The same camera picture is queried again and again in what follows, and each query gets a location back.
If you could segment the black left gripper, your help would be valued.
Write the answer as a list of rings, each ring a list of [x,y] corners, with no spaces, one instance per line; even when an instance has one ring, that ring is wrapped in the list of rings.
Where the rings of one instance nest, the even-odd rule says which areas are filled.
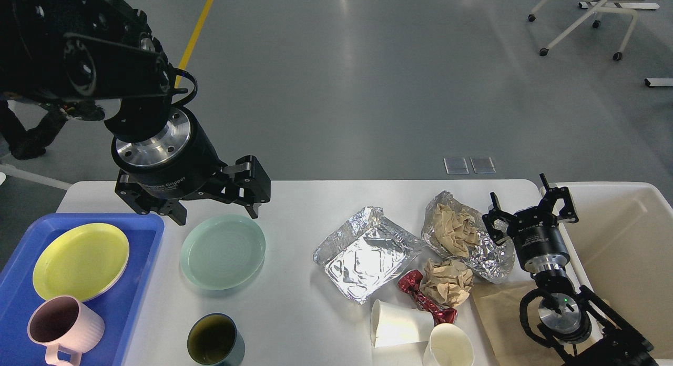
[[[220,162],[185,107],[171,107],[163,129],[148,140],[114,138],[111,155],[120,167],[115,193],[139,215],[155,212],[183,226],[187,209],[179,199],[201,187],[203,198],[243,206],[251,218],[258,218],[260,205],[271,201],[271,179],[257,157],[247,155],[233,165]]]

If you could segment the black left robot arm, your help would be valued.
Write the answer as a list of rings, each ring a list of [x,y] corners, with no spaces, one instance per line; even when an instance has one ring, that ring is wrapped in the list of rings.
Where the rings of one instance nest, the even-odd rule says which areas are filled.
[[[120,99],[104,124],[120,169],[115,192],[130,208],[184,225],[182,201],[209,199],[257,218],[271,179],[253,155],[219,160],[187,109],[198,88],[177,88],[178,76],[197,84],[124,0],[2,0],[2,93],[55,105]]]

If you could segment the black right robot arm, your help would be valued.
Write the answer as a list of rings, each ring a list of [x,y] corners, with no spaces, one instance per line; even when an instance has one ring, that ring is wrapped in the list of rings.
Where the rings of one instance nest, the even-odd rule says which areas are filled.
[[[579,217],[569,188],[540,178],[545,194],[537,205],[505,212],[491,192],[491,209],[482,217],[494,244],[512,240],[520,268],[536,284],[519,304],[525,334],[554,349],[564,365],[655,365],[653,344],[589,287],[570,280],[560,224]]]

